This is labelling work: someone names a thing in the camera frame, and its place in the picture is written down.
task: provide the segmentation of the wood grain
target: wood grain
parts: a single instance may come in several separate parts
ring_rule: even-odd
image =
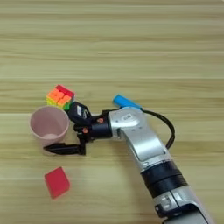
[[[123,93],[177,129],[179,168],[217,223],[224,200],[224,6],[221,0],[0,0],[0,222],[158,224],[125,143],[49,157],[29,131],[56,84],[94,113]],[[149,122],[165,142],[168,129]],[[74,143],[72,127],[66,137]],[[44,174],[71,190],[51,200]]]

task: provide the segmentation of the stacked toy blocks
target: stacked toy blocks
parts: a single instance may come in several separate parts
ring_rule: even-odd
[[[47,105],[57,106],[61,109],[69,109],[71,103],[74,101],[74,92],[58,85],[47,96]]]

